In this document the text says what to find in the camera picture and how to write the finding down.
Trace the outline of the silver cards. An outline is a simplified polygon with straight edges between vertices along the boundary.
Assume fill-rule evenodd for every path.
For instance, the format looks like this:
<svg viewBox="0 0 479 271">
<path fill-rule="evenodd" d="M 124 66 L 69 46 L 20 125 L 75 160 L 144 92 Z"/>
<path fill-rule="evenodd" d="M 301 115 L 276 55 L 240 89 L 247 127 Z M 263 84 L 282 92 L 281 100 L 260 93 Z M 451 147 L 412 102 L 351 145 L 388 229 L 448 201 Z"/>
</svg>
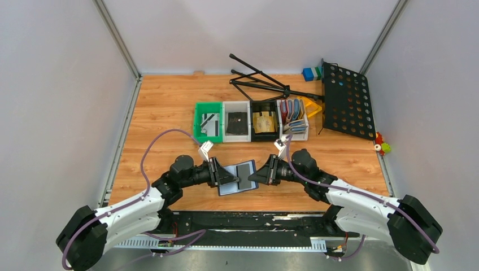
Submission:
<svg viewBox="0 0 479 271">
<path fill-rule="evenodd" d="M 220 116 L 218 113 L 201 114 L 200 131 L 208 137 L 217 137 L 220 134 Z"/>
</svg>

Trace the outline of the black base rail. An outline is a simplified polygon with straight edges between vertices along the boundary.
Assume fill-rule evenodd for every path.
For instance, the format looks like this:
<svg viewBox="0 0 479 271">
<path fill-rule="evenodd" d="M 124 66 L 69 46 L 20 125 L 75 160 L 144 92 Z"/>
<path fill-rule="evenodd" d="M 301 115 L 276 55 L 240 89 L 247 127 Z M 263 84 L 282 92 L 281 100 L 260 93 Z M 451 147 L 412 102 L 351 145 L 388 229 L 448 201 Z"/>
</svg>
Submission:
<svg viewBox="0 0 479 271">
<path fill-rule="evenodd" d="M 152 234 L 181 237 L 198 230 L 197 246 L 306 247 L 312 237 L 343 241 L 346 234 L 325 212 L 174 211 Z"/>
</svg>

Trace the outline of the gold cards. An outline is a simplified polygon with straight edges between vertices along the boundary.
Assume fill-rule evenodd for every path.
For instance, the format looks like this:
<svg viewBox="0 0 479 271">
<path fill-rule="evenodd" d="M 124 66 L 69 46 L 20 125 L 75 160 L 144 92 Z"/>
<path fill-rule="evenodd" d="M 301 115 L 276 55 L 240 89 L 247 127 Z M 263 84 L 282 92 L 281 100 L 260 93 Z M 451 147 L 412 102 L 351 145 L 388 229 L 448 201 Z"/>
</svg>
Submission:
<svg viewBox="0 0 479 271">
<path fill-rule="evenodd" d="M 272 111 L 254 112 L 252 123 L 256 134 L 273 133 L 277 130 L 276 114 Z"/>
</svg>

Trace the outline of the grey card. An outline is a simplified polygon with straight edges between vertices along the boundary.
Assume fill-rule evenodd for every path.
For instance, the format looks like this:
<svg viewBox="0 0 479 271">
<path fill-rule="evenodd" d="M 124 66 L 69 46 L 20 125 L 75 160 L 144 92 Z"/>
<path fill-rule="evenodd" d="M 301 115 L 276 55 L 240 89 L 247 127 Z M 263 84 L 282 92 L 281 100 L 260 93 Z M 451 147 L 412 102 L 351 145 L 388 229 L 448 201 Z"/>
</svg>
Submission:
<svg viewBox="0 0 479 271">
<path fill-rule="evenodd" d="M 239 191 L 247 191 L 256 189 L 256 183 L 254 181 L 249 180 L 249 176 L 251 175 L 251 164 L 245 163 L 236 166 L 237 170 L 237 177 L 239 178 L 238 182 L 238 190 Z"/>
</svg>

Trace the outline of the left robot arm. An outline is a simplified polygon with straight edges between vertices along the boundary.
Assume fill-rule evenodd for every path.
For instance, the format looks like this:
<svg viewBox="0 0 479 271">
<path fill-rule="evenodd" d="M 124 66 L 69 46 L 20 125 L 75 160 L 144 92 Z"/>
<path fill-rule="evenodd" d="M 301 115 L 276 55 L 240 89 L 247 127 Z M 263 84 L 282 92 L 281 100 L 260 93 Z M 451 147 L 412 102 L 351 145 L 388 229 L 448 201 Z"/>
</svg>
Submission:
<svg viewBox="0 0 479 271">
<path fill-rule="evenodd" d="M 212 157 L 200 165 L 180 155 L 144 191 L 122 202 L 98 209 L 79 208 L 55 243 L 65 270 L 88 270 L 115 245 L 137 234 L 155 230 L 170 214 L 169 206 L 183 196 L 183 188 L 208 184 L 217 187 L 240 179 Z"/>
</svg>

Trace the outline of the colourful small toy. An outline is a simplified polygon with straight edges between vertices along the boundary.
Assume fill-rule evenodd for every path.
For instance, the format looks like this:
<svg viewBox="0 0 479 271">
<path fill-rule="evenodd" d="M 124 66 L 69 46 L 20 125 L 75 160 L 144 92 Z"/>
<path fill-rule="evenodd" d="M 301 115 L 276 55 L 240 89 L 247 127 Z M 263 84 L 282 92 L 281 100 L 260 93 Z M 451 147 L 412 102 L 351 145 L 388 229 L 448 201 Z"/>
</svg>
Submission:
<svg viewBox="0 0 479 271">
<path fill-rule="evenodd" d="M 375 150 L 381 156 L 384 156 L 391 152 L 391 146 L 384 141 L 382 134 L 380 132 L 376 132 L 376 138 L 374 142 L 375 142 L 375 145 L 374 145 Z"/>
</svg>

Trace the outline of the yellow triangle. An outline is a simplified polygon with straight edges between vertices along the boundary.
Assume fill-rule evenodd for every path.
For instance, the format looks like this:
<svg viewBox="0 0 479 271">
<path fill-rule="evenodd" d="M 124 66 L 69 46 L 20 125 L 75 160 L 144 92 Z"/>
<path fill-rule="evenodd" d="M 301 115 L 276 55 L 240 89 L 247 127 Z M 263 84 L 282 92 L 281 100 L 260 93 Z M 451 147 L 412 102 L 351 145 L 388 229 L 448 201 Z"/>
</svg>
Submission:
<svg viewBox="0 0 479 271">
<path fill-rule="evenodd" d="M 304 119 L 305 117 L 310 119 L 322 111 L 322 106 L 309 98 L 297 97 L 297 99 L 299 100 L 300 105 L 298 116 L 300 119 Z"/>
</svg>

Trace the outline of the white bin with black cards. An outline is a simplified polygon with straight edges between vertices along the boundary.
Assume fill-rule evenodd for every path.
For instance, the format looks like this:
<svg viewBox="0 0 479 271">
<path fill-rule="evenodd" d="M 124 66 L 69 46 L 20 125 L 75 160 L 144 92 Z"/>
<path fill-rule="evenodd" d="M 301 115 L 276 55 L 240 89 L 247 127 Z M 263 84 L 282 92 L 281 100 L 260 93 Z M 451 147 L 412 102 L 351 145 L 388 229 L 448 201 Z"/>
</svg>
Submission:
<svg viewBox="0 0 479 271">
<path fill-rule="evenodd" d="M 223 142 L 250 142 L 249 101 L 223 102 Z"/>
</svg>

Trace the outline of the black cards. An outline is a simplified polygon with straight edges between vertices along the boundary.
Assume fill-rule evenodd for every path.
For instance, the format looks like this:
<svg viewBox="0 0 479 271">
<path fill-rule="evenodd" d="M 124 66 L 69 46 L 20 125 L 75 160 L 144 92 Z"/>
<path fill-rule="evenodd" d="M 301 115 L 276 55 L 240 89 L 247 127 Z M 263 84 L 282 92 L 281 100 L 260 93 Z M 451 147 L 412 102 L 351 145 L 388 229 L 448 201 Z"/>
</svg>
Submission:
<svg viewBox="0 0 479 271">
<path fill-rule="evenodd" d="M 248 134 L 248 120 L 246 112 L 229 112 L 227 114 L 226 133 L 244 136 Z"/>
</svg>

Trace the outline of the black music stand tripod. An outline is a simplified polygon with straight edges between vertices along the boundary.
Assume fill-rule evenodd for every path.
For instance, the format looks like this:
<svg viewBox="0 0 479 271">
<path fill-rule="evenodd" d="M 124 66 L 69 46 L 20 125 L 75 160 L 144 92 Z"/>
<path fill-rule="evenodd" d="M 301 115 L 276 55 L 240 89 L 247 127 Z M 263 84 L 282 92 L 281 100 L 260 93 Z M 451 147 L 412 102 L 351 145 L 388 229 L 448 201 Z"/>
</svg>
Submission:
<svg viewBox="0 0 479 271">
<path fill-rule="evenodd" d="M 230 79 L 229 84 L 233 85 L 240 93 L 242 93 L 249 101 L 254 101 L 252 97 L 246 94 L 245 91 L 241 89 L 241 87 L 248 87 L 260 90 L 268 90 L 275 93 L 280 93 L 279 96 L 266 99 L 265 101 L 269 100 L 277 100 L 277 99 L 286 99 L 291 95 L 296 95 L 300 97 L 306 97 L 315 101 L 324 101 L 323 95 L 313 94 L 313 93 L 305 93 L 301 91 L 292 90 L 290 85 L 285 85 L 278 80 L 274 79 L 273 77 L 269 76 L 268 74 L 264 73 L 263 71 L 255 68 L 251 64 L 245 62 L 244 60 L 238 58 L 234 54 L 230 53 L 229 57 L 240 64 L 244 65 L 245 67 L 252 70 L 252 73 L 245 74 L 235 69 L 231 69 L 230 72 L 233 75 L 237 75 L 237 77 Z"/>
</svg>

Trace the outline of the blue card holder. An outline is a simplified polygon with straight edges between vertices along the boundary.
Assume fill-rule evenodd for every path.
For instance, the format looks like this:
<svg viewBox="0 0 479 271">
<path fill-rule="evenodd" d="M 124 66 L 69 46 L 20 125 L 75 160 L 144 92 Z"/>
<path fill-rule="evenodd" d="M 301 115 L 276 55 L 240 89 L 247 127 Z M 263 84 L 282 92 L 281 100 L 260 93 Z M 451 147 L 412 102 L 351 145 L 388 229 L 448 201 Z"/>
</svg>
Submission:
<svg viewBox="0 0 479 271">
<path fill-rule="evenodd" d="M 254 160 L 248 160 L 248 161 L 245 161 L 243 163 L 239 163 L 239 164 L 235 164 L 235 165 L 229 165 L 229 166 L 225 166 L 225 169 L 237 176 L 237 170 L 236 170 L 236 166 L 240 165 L 240 164 L 245 164 L 245 163 L 250 163 L 251 164 L 251 174 L 253 174 L 255 171 L 256 171 L 256 166 L 255 166 L 255 161 Z M 219 196 L 226 196 L 226 195 L 231 195 L 231 194 L 237 194 L 237 193 L 242 193 L 242 192 L 245 192 L 245 191 L 239 191 L 238 190 L 238 183 L 231 183 L 231 184 L 228 184 L 228 185 L 224 185 L 224 186 L 219 186 L 218 187 L 218 195 Z"/>
</svg>

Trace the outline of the white bin with card holders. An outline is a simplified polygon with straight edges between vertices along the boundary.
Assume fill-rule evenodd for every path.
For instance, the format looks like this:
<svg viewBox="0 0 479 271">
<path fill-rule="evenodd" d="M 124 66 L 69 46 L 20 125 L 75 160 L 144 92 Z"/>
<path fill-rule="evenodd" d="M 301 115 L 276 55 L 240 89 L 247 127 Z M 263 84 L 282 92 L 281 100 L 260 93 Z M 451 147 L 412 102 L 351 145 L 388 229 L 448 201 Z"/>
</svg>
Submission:
<svg viewBox="0 0 479 271">
<path fill-rule="evenodd" d="M 280 137 L 292 135 L 292 141 L 306 141 L 309 135 L 309 121 L 302 100 L 280 99 L 276 101 Z"/>
</svg>

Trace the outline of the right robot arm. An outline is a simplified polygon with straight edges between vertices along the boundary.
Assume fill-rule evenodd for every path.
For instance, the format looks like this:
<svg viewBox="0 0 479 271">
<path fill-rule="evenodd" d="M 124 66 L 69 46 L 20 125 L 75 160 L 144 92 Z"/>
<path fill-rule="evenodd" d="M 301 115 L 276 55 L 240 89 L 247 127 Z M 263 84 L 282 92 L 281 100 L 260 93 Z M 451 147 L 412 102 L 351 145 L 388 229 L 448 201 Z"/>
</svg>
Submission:
<svg viewBox="0 0 479 271">
<path fill-rule="evenodd" d="M 355 187 L 321 170 L 306 149 L 294 152 L 289 160 L 270 155 L 249 180 L 302 184 L 310 198 L 330 205 L 326 216 L 333 226 L 384 241 L 414 263 L 424 265 L 431 254 L 439 253 L 437 241 L 443 229 L 421 201 L 411 195 L 399 199 Z"/>
</svg>

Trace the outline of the blue green white blocks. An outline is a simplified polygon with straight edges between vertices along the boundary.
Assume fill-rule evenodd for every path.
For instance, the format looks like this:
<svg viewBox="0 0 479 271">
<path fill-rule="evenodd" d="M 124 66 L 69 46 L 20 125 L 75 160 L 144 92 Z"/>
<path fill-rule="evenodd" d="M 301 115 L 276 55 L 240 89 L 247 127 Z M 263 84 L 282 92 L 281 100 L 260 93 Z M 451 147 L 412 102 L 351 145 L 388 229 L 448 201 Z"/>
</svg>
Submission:
<svg viewBox="0 0 479 271">
<path fill-rule="evenodd" d="M 302 70 L 302 76 L 306 82 L 320 81 L 323 77 L 323 68 L 322 67 L 304 68 Z"/>
</svg>

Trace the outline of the black perforated stand plate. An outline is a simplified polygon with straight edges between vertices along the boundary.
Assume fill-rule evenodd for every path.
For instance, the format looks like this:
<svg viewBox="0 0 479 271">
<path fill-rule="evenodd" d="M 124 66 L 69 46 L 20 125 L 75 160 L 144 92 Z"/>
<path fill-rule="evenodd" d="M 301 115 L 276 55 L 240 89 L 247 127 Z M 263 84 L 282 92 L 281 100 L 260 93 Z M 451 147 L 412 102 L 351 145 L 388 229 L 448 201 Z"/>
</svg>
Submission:
<svg viewBox="0 0 479 271">
<path fill-rule="evenodd" d="M 321 67 L 323 128 L 374 141 L 376 129 L 366 76 L 336 63 L 322 62 Z"/>
</svg>

